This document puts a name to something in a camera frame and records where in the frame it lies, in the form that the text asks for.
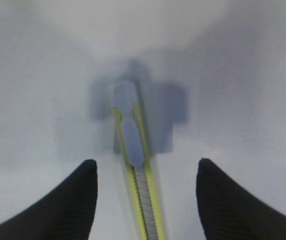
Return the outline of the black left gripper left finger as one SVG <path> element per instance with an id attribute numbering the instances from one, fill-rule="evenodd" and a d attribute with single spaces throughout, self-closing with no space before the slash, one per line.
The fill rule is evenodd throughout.
<path id="1" fill-rule="evenodd" d="M 0 240 L 87 240 L 97 197 L 97 163 L 85 160 L 51 192 L 1 223 Z"/>

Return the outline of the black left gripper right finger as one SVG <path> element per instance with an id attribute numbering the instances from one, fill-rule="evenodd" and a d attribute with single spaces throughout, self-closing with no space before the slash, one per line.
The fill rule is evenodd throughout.
<path id="1" fill-rule="evenodd" d="M 286 216 L 203 158 L 196 177 L 198 213 L 208 240 L 286 240 Z"/>

